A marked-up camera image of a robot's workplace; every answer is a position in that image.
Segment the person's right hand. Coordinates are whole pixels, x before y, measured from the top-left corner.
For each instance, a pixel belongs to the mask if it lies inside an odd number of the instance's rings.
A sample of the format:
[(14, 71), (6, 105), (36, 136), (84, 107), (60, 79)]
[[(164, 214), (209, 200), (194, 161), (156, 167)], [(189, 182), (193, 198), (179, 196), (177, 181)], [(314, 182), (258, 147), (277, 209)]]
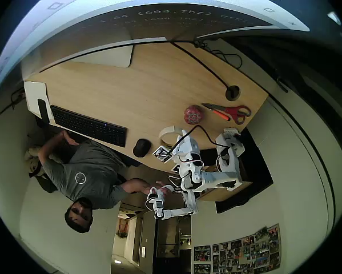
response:
[(164, 195), (171, 194), (172, 191), (166, 187), (166, 185), (162, 181), (156, 181), (154, 187), (157, 190), (160, 190)]

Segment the person's left hand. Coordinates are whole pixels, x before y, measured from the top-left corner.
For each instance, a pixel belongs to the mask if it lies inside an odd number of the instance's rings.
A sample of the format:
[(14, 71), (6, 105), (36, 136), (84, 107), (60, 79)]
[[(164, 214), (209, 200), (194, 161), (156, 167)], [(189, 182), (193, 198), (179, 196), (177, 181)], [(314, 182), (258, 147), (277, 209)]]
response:
[(78, 145), (79, 145), (79, 143), (76, 142), (76, 141), (67, 133), (67, 131), (63, 130), (63, 131), (61, 132), (61, 134), (62, 134), (63, 138), (66, 140), (66, 142), (67, 142), (69, 145), (71, 145), (71, 146), (78, 146)]

